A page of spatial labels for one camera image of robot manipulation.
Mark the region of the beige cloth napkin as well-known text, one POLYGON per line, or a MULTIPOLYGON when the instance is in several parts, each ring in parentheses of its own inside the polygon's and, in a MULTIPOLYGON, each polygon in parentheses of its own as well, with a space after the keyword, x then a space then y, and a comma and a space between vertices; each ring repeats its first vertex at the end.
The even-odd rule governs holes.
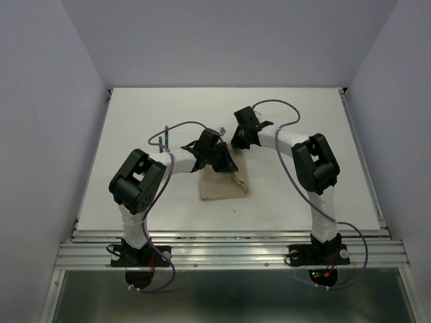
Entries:
POLYGON ((228 144, 228 151, 238 171, 216 173, 211 166, 199 171, 199 194, 202 201, 241 199, 248 194, 246 158, 239 149, 228 144))

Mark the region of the silver knife teal handle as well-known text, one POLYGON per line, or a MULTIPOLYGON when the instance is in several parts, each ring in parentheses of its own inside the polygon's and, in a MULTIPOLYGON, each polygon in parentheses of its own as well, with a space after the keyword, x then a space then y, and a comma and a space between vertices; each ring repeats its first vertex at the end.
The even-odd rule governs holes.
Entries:
POLYGON ((166 125, 164 127, 164 146, 165 146, 165 151, 169 150, 169 127, 168 125, 166 125))

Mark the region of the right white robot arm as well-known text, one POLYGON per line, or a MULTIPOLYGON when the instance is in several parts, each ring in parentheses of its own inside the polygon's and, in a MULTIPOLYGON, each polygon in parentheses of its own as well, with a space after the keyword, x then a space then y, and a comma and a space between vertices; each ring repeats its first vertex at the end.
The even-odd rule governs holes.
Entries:
POLYGON ((296 176, 288 174, 294 188, 310 205, 311 236, 317 242, 310 245, 310 255, 317 262, 326 262, 334 255, 331 240, 339 230, 335 219, 334 192, 340 167, 324 135, 300 135, 263 120, 248 106, 234 113, 238 123, 231 146, 250 149, 251 145, 276 150, 279 160, 292 158, 296 176))

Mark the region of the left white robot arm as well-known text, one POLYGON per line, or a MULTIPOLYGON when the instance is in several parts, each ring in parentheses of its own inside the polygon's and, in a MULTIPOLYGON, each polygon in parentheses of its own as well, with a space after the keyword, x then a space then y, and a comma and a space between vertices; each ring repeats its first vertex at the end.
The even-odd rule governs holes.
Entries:
POLYGON ((114 202, 119 206, 123 221, 123 238, 127 258, 136 265, 145 264, 150 257, 146 246, 149 238, 148 211, 159 199, 175 174, 188 174, 211 166, 216 173, 238 171, 222 134, 206 128, 198 140, 174 151, 148 154, 134 149, 123 162, 108 186, 114 202))

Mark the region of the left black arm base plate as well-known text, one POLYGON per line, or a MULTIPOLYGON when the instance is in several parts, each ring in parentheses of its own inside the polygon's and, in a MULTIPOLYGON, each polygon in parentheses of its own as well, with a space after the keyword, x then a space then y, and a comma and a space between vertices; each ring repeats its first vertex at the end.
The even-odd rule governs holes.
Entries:
POLYGON ((113 268, 167 268, 170 265, 153 248, 145 245, 138 250, 120 244, 109 244, 106 251, 111 255, 110 266, 113 268))

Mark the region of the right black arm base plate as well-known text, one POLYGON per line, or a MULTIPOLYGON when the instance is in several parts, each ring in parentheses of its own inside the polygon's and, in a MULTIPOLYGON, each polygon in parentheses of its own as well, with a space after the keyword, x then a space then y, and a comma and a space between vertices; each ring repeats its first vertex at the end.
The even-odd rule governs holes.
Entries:
POLYGON ((331 250, 312 244, 289 245, 284 262, 292 267, 327 266, 328 264, 349 265, 351 263, 345 244, 331 250))

